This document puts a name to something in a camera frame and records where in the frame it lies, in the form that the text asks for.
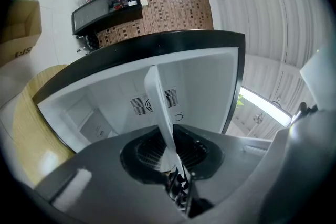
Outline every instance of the wooden table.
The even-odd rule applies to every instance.
[[[32,100],[35,93],[66,66],[49,67],[33,77],[16,104],[13,118],[14,144],[18,161],[34,185],[74,155],[57,138]]]

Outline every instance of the cardboard box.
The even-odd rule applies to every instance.
[[[0,35],[0,66],[29,53],[41,33],[39,1],[12,0]]]

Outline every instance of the fluorescent light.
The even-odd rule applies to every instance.
[[[270,101],[258,96],[257,94],[241,87],[240,94],[251,103],[255,104],[257,107],[264,110],[268,115],[270,115],[273,119],[279,122],[283,127],[287,127],[292,118],[283,111],[281,108],[277,107]]]

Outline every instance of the white tile floor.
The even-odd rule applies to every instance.
[[[17,178],[30,185],[17,164],[13,148],[13,114],[18,98],[26,83],[44,69],[70,64],[85,55],[77,53],[80,47],[72,36],[71,13],[77,8],[74,0],[39,0],[42,34],[31,53],[0,67],[0,133],[1,146]]]

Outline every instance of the ventilation slot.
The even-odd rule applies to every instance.
[[[179,104],[177,101],[176,89],[166,90],[164,94],[166,95],[166,100],[169,108]]]
[[[148,111],[153,112],[151,103],[149,102],[149,99],[146,100],[145,106],[147,108]]]
[[[134,108],[134,111],[137,115],[147,114],[146,109],[145,109],[140,97],[132,99],[131,104],[132,104],[132,106]]]

